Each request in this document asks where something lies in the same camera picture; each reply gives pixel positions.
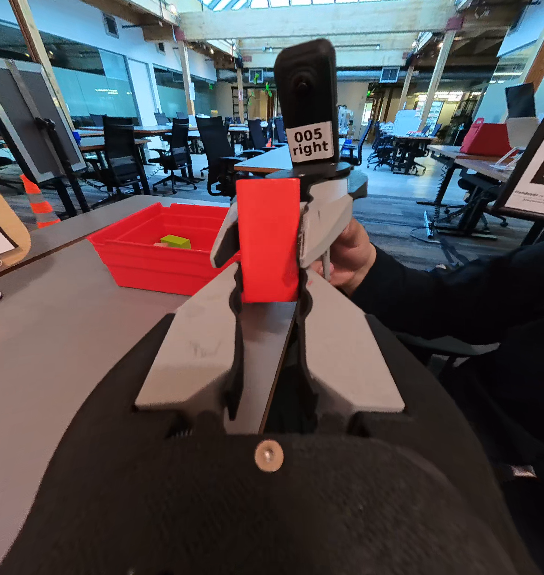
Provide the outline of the person's dark clothed body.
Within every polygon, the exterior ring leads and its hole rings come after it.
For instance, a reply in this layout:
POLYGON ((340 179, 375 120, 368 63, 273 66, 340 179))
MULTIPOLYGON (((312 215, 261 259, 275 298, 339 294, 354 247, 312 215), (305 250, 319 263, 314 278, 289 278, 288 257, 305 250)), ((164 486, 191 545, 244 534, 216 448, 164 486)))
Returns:
POLYGON ((440 381, 483 444, 513 522, 544 574, 544 310, 487 340, 474 330, 450 335, 498 343, 440 381))

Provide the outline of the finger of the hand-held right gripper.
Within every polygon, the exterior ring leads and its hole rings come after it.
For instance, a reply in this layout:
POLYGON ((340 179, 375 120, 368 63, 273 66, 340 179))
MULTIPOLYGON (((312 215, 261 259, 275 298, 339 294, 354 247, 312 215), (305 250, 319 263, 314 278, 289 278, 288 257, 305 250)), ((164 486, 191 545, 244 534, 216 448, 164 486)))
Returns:
POLYGON ((328 281, 331 246, 352 218, 353 200, 348 192, 348 179, 313 183, 309 197, 311 200, 301 205, 299 266, 307 269, 321 260, 323 275, 328 281))
POLYGON ((222 268, 237 252, 239 252, 239 210, 237 204, 232 204, 211 249, 212 267, 222 268))

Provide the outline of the red bag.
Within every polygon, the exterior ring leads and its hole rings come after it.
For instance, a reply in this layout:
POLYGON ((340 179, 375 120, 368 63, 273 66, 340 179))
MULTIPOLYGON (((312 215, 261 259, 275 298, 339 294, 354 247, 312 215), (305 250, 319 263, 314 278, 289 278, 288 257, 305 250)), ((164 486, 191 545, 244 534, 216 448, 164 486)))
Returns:
POLYGON ((511 149, 506 123, 490 123, 479 117, 474 120, 464 137, 460 152, 500 158, 511 149))

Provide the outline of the wooden top standing desk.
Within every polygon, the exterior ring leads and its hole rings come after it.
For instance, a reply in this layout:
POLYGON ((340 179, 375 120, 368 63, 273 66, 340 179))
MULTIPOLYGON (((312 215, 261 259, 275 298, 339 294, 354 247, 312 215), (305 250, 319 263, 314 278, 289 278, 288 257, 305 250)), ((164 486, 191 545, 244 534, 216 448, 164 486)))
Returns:
POLYGON ((446 171, 434 201, 418 202, 419 205, 434 209, 432 215, 424 212, 427 238, 434 240, 440 234, 496 241, 497 237, 491 233, 485 215, 489 205, 496 201, 503 185, 512 175, 520 154, 513 151, 498 159, 465 154, 457 146, 433 145, 429 149, 435 159, 444 162, 446 171), (462 205, 448 205, 444 197, 457 171, 460 180, 466 184, 465 199, 462 205))

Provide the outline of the red plastic bin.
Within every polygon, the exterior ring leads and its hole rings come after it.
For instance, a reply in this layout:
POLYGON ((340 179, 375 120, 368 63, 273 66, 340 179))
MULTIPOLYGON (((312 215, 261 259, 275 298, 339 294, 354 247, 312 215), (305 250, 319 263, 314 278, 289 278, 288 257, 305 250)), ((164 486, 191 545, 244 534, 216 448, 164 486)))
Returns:
POLYGON ((226 267, 210 262, 228 208, 155 203, 88 236, 118 286, 194 296, 226 267), (167 234, 189 238, 191 249, 154 247, 167 234))

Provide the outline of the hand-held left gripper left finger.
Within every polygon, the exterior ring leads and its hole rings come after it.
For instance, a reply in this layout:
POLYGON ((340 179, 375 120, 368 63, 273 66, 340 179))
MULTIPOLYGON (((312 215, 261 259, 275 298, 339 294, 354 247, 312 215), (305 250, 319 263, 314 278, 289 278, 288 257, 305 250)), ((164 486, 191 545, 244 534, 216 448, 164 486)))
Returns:
POLYGON ((244 389, 242 272, 232 263, 175 312, 136 398, 140 410, 237 417, 244 389))

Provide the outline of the person's right hand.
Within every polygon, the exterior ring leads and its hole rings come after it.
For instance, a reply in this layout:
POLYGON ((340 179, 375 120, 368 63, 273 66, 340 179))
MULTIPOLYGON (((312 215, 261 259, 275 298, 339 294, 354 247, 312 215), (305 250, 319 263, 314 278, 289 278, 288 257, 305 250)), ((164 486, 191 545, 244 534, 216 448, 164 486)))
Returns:
POLYGON ((351 297, 376 261, 376 248, 352 218, 330 247, 329 283, 351 297))

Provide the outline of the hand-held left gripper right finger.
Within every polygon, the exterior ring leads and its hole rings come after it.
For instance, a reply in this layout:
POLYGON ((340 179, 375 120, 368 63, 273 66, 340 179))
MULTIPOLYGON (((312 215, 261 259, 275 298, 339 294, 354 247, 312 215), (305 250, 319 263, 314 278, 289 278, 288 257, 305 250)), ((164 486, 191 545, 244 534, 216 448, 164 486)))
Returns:
POLYGON ((366 315, 313 270, 302 270, 300 366, 318 417, 401 413, 405 402, 366 315))

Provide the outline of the person's right forearm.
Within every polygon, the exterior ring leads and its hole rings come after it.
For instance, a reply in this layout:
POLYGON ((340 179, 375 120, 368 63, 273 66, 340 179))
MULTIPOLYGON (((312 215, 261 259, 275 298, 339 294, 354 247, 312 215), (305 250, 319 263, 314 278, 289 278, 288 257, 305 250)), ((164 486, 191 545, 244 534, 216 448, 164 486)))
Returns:
POLYGON ((544 241, 444 272, 410 269, 377 248, 351 300, 397 332, 544 351, 544 241))

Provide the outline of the fiducial marker poster board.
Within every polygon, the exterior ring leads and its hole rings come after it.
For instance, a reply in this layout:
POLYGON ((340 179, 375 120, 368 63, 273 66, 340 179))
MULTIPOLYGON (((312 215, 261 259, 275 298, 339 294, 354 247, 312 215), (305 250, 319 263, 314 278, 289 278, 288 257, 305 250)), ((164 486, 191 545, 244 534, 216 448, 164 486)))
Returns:
POLYGON ((505 216, 544 222, 544 117, 492 208, 505 216))

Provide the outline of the wooden framed white board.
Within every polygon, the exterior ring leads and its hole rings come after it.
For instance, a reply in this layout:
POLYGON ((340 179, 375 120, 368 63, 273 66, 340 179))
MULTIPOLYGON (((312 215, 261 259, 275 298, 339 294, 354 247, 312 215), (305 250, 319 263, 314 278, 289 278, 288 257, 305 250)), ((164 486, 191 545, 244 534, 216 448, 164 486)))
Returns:
POLYGON ((23 261, 30 249, 28 229, 0 194, 0 272, 23 261))

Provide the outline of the black monitor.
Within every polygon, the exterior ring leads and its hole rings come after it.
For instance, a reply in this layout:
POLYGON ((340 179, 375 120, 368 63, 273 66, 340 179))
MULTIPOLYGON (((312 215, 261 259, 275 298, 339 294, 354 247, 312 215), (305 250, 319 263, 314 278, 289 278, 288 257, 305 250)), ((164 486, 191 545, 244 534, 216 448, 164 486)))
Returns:
POLYGON ((507 118, 536 117, 533 83, 522 83, 505 88, 507 118))

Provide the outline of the group of black office chairs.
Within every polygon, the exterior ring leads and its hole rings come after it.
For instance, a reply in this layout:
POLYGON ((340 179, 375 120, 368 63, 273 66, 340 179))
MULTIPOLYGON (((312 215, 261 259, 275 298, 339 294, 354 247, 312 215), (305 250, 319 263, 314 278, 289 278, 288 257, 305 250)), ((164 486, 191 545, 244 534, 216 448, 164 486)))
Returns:
MULTIPOLYGON (((183 123, 175 120, 169 133, 169 148, 157 149, 159 157, 156 159, 167 177, 150 186, 145 173, 144 164, 134 137, 134 128, 128 125, 113 124, 111 118, 104 120, 104 165, 99 161, 90 159, 94 170, 89 176, 94 176, 101 182, 109 193, 109 199, 118 200, 127 198, 122 189, 132 189, 134 194, 151 195, 158 191, 160 185, 170 184, 171 193, 177 193, 176 183, 184 183, 198 188, 194 178, 187 176, 191 169, 188 147, 189 129, 183 123)), ((240 154, 235 154, 227 136, 224 121, 218 118, 196 118, 199 134, 208 165, 208 179, 206 190, 214 197, 233 198, 235 184, 240 175, 248 173, 247 169, 235 170, 235 166, 248 159, 257 158, 266 152, 282 149, 283 144, 271 147, 249 148, 240 154)))

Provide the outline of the red rectangular wooden block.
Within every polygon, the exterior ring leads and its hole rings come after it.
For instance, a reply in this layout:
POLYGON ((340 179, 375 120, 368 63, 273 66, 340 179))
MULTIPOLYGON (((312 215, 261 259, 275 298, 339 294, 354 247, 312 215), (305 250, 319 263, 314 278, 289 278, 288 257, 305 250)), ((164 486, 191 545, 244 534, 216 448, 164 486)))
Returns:
POLYGON ((297 301, 299 179, 241 179, 236 190, 244 301, 297 301))

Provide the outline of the orange traffic cone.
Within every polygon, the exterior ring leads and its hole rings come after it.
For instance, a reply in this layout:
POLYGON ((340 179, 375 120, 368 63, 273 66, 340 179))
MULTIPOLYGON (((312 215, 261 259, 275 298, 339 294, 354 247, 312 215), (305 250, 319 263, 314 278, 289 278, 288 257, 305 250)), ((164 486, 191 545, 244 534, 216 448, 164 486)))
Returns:
POLYGON ((33 183, 24 174, 20 175, 24 191, 30 203, 31 211, 36 219, 39 229, 53 226, 61 220, 52 205, 45 199, 37 184, 33 183))

